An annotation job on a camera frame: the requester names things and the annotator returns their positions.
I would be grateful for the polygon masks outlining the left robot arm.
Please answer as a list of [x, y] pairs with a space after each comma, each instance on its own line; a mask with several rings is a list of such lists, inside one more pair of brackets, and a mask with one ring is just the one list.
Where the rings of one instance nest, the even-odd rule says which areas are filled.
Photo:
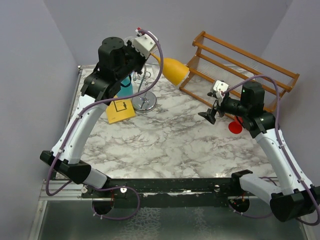
[[93, 187], [97, 196], [106, 197], [111, 190], [108, 176], [81, 160], [85, 143], [108, 104], [117, 95], [122, 81], [132, 72], [140, 72], [154, 48], [147, 35], [124, 42], [119, 37], [104, 39], [98, 48], [98, 63], [85, 78], [76, 110], [60, 140], [40, 159], [76, 184]]

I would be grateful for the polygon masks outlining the blue plastic wine glass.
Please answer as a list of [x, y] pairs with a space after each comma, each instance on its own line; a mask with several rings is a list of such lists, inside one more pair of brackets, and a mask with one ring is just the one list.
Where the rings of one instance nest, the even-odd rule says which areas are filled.
[[128, 75], [120, 84], [120, 91], [116, 94], [118, 98], [131, 96], [133, 94], [132, 76]]

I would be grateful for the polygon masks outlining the clear wine glass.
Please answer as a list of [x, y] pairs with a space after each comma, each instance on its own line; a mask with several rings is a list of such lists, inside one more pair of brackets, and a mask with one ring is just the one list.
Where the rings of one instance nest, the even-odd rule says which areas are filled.
[[123, 41], [124, 41], [124, 44], [127, 46], [129, 43], [132, 44], [134, 39], [135, 39], [134, 36], [129, 36], [129, 37], [126, 37]]

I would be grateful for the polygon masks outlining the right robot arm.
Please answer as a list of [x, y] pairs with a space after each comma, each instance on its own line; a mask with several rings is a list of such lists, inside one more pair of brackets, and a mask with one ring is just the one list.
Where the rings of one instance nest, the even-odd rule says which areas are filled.
[[264, 109], [265, 90], [259, 82], [242, 83], [240, 99], [231, 98], [229, 85], [216, 81], [208, 96], [212, 108], [199, 115], [211, 124], [216, 115], [231, 114], [262, 148], [277, 176], [279, 186], [269, 183], [250, 170], [232, 174], [229, 189], [240, 196], [250, 192], [270, 206], [281, 222], [320, 212], [320, 188], [303, 173], [286, 144], [279, 125], [279, 114]]

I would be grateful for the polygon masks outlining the red plastic wine glass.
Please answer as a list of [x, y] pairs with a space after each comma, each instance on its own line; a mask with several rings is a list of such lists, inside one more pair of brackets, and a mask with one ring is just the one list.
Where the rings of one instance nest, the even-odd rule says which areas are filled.
[[228, 129], [233, 134], [240, 134], [243, 130], [243, 124], [239, 117], [235, 116], [234, 121], [229, 123]]

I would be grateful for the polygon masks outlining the yellow plastic wine glass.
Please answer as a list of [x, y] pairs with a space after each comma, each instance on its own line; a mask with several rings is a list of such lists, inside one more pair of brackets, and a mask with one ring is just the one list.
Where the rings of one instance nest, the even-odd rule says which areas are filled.
[[179, 86], [190, 73], [189, 68], [180, 61], [165, 57], [163, 59], [163, 76], [174, 86]]

